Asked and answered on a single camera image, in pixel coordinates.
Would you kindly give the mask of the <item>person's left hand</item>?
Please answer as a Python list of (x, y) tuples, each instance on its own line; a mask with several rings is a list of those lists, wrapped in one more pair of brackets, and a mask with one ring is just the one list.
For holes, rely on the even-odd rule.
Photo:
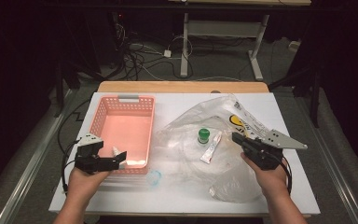
[(87, 205), (98, 187), (110, 175), (110, 172), (99, 172), (89, 175), (74, 168), (69, 176), (66, 201), (74, 205)]

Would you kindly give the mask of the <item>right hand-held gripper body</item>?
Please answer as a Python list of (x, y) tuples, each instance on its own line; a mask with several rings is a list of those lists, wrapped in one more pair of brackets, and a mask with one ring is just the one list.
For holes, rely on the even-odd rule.
[(308, 146), (296, 139), (271, 130), (262, 138), (242, 140), (244, 154), (261, 170), (275, 170), (282, 162), (285, 149), (307, 149)]

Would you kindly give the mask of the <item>clear plastic bag smiley print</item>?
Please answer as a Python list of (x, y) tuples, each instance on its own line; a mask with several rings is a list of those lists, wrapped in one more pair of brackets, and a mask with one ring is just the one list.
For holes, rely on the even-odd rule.
[[(210, 131), (209, 142), (198, 142), (198, 131)], [(211, 163), (200, 160), (218, 132), (222, 133)], [(267, 135), (269, 128), (257, 120), (232, 94), (201, 102), (157, 132), (157, 148), (168, 149), (179, 160), (175, 172), (181, 179), (201, 183), (216, 200), (248, 203), (261, 195), (255, 173), (241, 162), (241, 146), (233, 133), (251, 139)]]

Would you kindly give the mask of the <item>black metal stand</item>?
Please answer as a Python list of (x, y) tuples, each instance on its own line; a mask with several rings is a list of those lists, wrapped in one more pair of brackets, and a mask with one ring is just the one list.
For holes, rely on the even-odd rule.
[(304, 97), (308, 94), (310, 96), (310, 120), (314, 127), (318, 128), (320, 84), (320, 71), (317, 68), (306, 66), (294, 72), (292, 75), (288, 75), (268, 84), (268, 89), (272, 91), (280, 86), (293, 86), (293, 95), (295, 97)]
[(78, 90), (80, 88), (80, 81), (77, 77), (76, 64), (72, 61), (58, 62), (55, 67), (55, 78), (57, 101), (55, 117), (57, 118), (61, 114), (64, 107), (63, 83), (66, 83), (70, 89)]

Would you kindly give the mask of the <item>white board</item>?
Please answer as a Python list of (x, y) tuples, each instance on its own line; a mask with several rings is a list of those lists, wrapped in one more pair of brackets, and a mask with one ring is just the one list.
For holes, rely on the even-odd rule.
[[(157, 132), (188, 109), (228, 93), (117, 93), (94, 95), (149, 95), (155, 97), (155, 113), (145, 175), (113, 172), (99, 187), (87, 208), (90, 214), (104, 216), (177, 216), (177, 217), (262, 217), (268, 207), (264, 196), (248, 203), (216, 200), (202, 184), (181, 179), (175, 169), (177, 160), (168, 149), (157, 148)], [(269, 130), (288, 134), (281, 111), (271, 93), (234, 93), (239, 102)], [(86, 114), (79, 136), (89, 133), (93, 116)]]

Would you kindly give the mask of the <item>aluminium floor rail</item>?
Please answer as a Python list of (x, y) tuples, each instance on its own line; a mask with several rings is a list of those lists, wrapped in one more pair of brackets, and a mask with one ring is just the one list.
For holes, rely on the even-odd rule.
[(57, 115), (54, 116), (52, 122), (46, 128), (44, 137), (34, 150), (34, 154), (27, 163), (19, 182), (13, 189), (10, 197), (7, 200), (2, 212), (0, 213), (0, 224), (12, 224), (15, 216), (18, 214), (21, 205), (33, 185), (34, 179), (41, 167), (43, 160), (48, 153), (48, 146), (53, 135), (58, 131), (68, 107), (76, 98), (77, 91), (68, 90), (64, 95), (64, 106), (60, 109)]
[(333, 154), (330, 151), (330, 148), (324, 141), (323, 135), (318, 128), (316, 128), (309, 117), (309, 110), (306, 105), (306, 101), (300, 98), (296, 99), (301, 113), (305, 117), (307, 125), (310, 127), (313, 136), (317, 141), (317, 149), (321, 155), (321, 160), (324, 163), (324, 167), (327, 170), (327, 173), (330, 175), (332, 182), (335, 185), (335, 189), (342, 204), (345, 206), (345, 209), (351, 219), (352, 224), (358, 224), (358, 202), (354, 197), (354, 193), (351, 190), (350, 185), (345, 180), (344, 175), (340, 172), (337, 163), (333, 157)]

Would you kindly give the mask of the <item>person's right hand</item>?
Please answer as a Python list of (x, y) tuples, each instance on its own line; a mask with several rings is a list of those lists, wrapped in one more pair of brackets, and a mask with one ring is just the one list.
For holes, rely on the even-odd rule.
[(241, 157), (254, 170), (256, 181), (268, 201), (289, 195), (286, 187), (286, 172), (282, 167), (263, 171), (244, 153), (241, 153)]

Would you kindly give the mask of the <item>green-capped small bottle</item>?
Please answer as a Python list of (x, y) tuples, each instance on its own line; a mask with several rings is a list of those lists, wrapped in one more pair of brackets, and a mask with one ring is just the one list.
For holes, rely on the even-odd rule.
[(206, 128), (201, 128), (198, 131), (198, 142), (200, 144), (207, 144), (209, 142), (210, 131)]

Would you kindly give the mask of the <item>white metal desk frame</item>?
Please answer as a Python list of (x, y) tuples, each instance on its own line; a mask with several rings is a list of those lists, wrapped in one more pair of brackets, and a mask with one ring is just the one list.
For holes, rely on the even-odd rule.
[(251, 37), (255, 39), (255, 46), (247, 52), (255, 79), (262, 81), (263, 75), (257, 61), (257, 54), (267, 29), (269, 15), (264, 15), (261, 21), (206, 21), (191, 20), (189, 14), (184, 14), (183, 39), (181, 53), (181, 77), (188, 77), (188, 57), (192, 50), (192, 44), (188, 37), (193, 36), (217, 36), (217, 37)]

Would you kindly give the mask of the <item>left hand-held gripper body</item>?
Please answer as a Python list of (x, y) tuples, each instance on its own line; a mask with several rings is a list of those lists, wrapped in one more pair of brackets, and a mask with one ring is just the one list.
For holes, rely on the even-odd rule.
[(115, 158), (101, 158), (99, 150), (103, 148), (103, 139), (86, 133), (77, 143), (75, 167), (85, 173), (114, 171), (119, 168)]

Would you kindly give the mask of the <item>pink perforated plastic basket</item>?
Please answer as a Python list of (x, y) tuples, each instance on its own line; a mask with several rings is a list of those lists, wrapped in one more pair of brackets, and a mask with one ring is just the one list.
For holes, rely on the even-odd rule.
[[(155, 97), (149, 95), (94, 95), (89, 132), (103, 139), (102, 158), (113, 157), (112, 147), (127, 152), (126, 160), (148, 162), (155, 113)], [(145, 166), (126, 161), (117, 174), (145, 175)]]

